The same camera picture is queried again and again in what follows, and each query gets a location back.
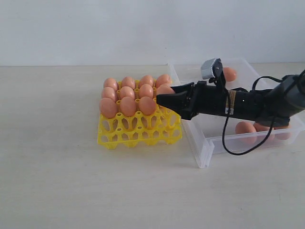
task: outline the egg tray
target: egg tray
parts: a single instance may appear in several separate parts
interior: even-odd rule
[[[153,146],[159,141],[165,141],[167,144],[176,143],[182,138],[181,117],[165,107],[157,105],[156,108],[152,115],[144,115],[139,109],[132,117],[126,117],[118,112],[114,118],[109,119],[100,114],[97,143],[107,149],[115,149],[118,144],[135,147],[139,142],[145,142],[148,146]]]

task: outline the sticker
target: sticker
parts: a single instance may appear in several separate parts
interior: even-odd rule
[[[236,91],[229,91],[229,95],[230,95],[230,100],[231,100],[230,115],[233,115],[234,114],[234,104],[235,104]],[[227,98],[226,103],[225,103],[224,113],[228,114],[228,111],[229,111],[229,102],[228,102],[228,98]]]

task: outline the egg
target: egg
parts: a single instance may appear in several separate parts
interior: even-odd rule
[[[153,77],[151,75],[145,75],[139,82],[139,88],[141,88],[141,86],[144,84],[149,84],[151,87],[153,87],[153,83]]]
[[[114,118],[118,113],[118,107],[112,99],[102,98],[100,100],[100,112],[106,118]]]
[[[160,75],[156,81],[155,87],[158,88],[164,83],[171,83],[171,78],[168,74]]]
[[[134,91],[131,87],[124,86],[120,89],[120,98],[131,97],[133,100],[135,99]]]
[[[139,90],[139,97],[150,97],[153,98],[153,89],[149,84],[143,84]]]
[[[260,125],[259,123],[254,123],[253,124],[254,128],[256,129],[257,132],[261,132],[261,131],[269,131],[270,127],[268,126],[263,126],[263,125]],[[264,136],[259,136],[258,137],[259,140],[263,140],[265,138],[265,135]],[[271,142],[273,141],[275,138],[275,135],[270,135],[267,139],[268,142]]]
[[[124,97],[120,102],[120,110],[126,117],[134,116],[137,111],[135,100],[131,97]]]
[[[112,87],[105,87],[102,91],[102,98],[110,98],[116,102],[118,100],[118,95]]]
[[[237,78],[236,70],[230,67],[224,67],[224,78],[227,82],[236,80]]]
[[[139,100],[139,109],[144,115],[152,115],[157,109],[157,104],[152,98],[145,96]]]
[[[274,129],[275,129],[275,130],[282,130],[282,129],[289,129],[289,128],[291,128],[290,125],[288,125],[288,126],[282,126],[282,127],[275,127]],[[276,134],[275,137],[276,137],[277,139],[280,139],[280,140],[287,140],[287,139],[289,139],[289,138],[291,137],[291,133],[288,132],[288,133]]]
[[[132,89],[135,89],[135,81],[132,77],[126,76],[121,83],[121,87],[131,87]]]
[[[235,127],[235,133],[237,135],[246,134],[246,133],[255,133],[255,132],[256,132],[255,127],[249,122],[244,122],[244,121],[239,122]],[[249,145],[254,144],[256,142],[256,140],[257,140],[256,136],[241,138],[241,141],[243,141]]]
[[[104,87],[112,87],[115,91],[119,89],[118,82],[113,78],[108,78],[104,81]]]
[[[169,86],[169,83],[164,83],[157,88],[157,95],[159,94],[175,94],[175,91]]]

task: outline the white table surface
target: white table surface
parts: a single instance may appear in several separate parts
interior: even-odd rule
[[[305,63],[253,66],[281,77]],[[208,169],[186,137],[114,151],[96,144],[103,80],[165,71],[0,67],[0,228],[304,228],[305,133],[289,146],[215,155]]]

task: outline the clear plastic container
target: clear plastic container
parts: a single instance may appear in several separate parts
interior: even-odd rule
[[[259,77],[258,73],[252,66],[242,58],[222,59],[223,65],[232,67],[237,71],[237,79],[226,84],[227,89],[243,87],[246,90],[252,88],[252,84]],[[193,65],[174,65],[169,63],[169,73],[174,85],[181,85],[189,82],[197,83],[201,78],[200,67],[202,63]],[[257,90],[274,88],[276,84],[271,81],[261,79],[257,84]],[[250,134],[235,134],[235,126],[240,119],[230,118],[225,135],[225,144],[228,149],[234,152],[245,151],[261,141],[266,136],[267,131],[250,133]],[[213,116],[208,114],[199,114],[191,121],[183,120],[184,129],[192,147],[193,154],[200,168],[208,167],[211,161],[212,154],[226,152],[222,145],[222,131],[224,127],[225,117]],[[273,141],[266,141],[261,148],[280,146],[291,144],[301,131],[305,130],[305,124],[301,119],[294,115],[290,122],[291,128],[274,130],[272,134],[279,136],[280,134],[291,135],[287,140],[274,138]],[[243,138],[257,137],[257,141],[253,145],[246,144],[242,141]]]

